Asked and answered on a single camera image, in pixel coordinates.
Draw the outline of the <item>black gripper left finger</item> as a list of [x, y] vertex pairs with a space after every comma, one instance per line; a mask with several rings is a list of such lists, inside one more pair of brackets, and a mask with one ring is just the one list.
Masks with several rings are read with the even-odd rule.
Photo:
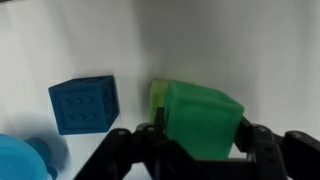
[[212, 180], [175, 140], [163, 133], [164, 109], [153, 123], [111, 130], [74, 180], [122, 180], [132, 166], [143, 163], [152, 180]]

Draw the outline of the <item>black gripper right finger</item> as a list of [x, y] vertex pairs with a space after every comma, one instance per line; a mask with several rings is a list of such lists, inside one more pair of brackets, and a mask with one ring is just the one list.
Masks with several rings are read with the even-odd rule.
[[291, 130], [280, 136], [243, 117], [234, 143], [246, 154], [241, 180], [320, 180], [320, 141], [307, 133]]

